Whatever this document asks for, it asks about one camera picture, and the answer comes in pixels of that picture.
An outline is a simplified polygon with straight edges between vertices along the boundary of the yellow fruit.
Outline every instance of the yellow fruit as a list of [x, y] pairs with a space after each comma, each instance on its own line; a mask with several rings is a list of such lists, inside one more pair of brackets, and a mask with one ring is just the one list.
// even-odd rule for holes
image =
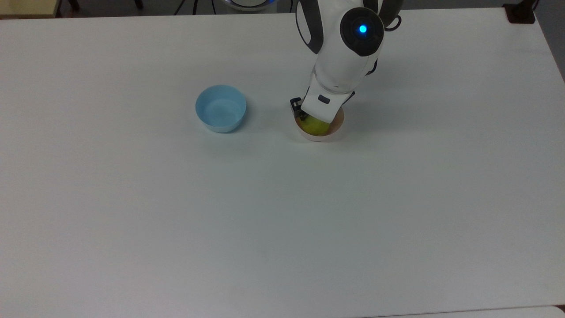
[[329, 130], [328, 123], [312, 116], [308, 116], [303, 121], [300, 121], [300, 125], [302, 127], [302, 130], [314, 136], [322, 136]]

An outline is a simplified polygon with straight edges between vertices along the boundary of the light blue bowl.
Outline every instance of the light blue bowl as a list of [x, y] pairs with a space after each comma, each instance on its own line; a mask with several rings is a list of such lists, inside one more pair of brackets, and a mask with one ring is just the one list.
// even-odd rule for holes
[[198, 118], [215, 132], [230, 132], [237, 128], [246, 109], [243, 94], [228, 85], [208, 87], [196, 99]]

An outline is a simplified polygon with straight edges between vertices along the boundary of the black cable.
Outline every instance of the black cable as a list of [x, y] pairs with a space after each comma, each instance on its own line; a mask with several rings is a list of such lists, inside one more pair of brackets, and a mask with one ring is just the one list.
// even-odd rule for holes
[[398, 29], [398, 27], [402, 23], [402, 18], [399, 15], [397, 15], [396, 17], [398, 18], [398, 23], [395, 26], [393, 26], [392, 28], [385, 28], [385, 31], [390, 32], [390, 31], [394, 31], [394, 30]]
[[180, 2], [179, 7], [177, 8], [177, 10], [175, 11], [175, 14], [173, 14], [173, 15], [176, 15], [177, 13], [179, 13], [180, 7], [182, 7], [183, 4], [184, 4], [184, 0], [182, 0], [182, 1]]

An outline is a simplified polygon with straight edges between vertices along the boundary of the white robot link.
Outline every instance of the white robot link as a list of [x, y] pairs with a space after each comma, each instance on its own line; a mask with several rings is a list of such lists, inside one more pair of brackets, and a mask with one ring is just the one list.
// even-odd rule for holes
[[[385, 31], [400, 25], [402, 0], [299, 0], [296, 24], [318, 55], [304, 99], [290, 101], [295, 118], [331, 123], [361, 79], [371, 74]], [[396, 18], [398, 23], [387, 28]]]

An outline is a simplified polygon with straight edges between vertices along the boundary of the gray floor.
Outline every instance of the gray floor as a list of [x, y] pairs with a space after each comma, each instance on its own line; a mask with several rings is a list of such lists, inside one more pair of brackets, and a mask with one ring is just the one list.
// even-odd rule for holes
[[[61, 0], [64, 17], [172, 15], [181, 0], [143, 0], [138, 10], [133, 0], [78, 0], [81, 9], [73, 12], [67, 0]], [[197, 14], [213, 14], [211, 0], [199, 0]], [[405, 0], [403, 9], [501, 7], [519, 0]], [[279, 12], [288, 12], [290, 0], [279, 0]], [[179, 15], [190, 15], [194, 0], [185, 0]], [[565, 0], [540, 0], [536, 16], [544, 31], [551, 52], [565, 78]]]

